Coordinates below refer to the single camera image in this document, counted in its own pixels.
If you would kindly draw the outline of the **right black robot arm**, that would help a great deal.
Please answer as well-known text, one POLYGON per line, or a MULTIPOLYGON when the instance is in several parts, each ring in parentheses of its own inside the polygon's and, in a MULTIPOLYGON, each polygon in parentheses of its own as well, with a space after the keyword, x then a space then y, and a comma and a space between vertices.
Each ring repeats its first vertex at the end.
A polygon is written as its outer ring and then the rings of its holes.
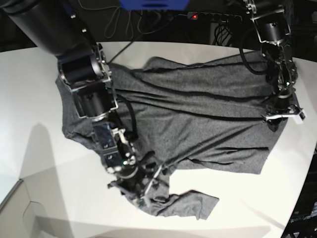
POLYGON ((135 112, 127 130, 118 114, 112 72, 103 48, 66 0, 3 0, 6 14, 32 42, 57 58, 60 81, 71 95, 79 118, 92 124, 92 137, 105 170, 116 177, 109 183, 135 206, 149 207, 149 191, 162 167, 147 163, 154 153, 140 157, 134 142, 138 139, 135 112))

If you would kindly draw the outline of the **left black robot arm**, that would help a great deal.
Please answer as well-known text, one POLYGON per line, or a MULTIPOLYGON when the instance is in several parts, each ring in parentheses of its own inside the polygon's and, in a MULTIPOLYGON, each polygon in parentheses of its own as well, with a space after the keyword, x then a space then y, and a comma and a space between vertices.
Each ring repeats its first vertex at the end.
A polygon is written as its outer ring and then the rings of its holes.
POLYGON ((293 61, 291 30, 285 16, 281 0, 246 0, 246 13, 253 23, 243 35, 255 32, 261 44, 261 53, 266 69, 256 71, 246 60, 243 44, 239 46, 242 62, 254 75, 265 75, 272 86, 272 95, 264 100, 263 121, 273 132, 281 122, 294 119, 301 124, 305 119, 304 109, 300 107, 294 85, 298 78, 297 67, 293 61))

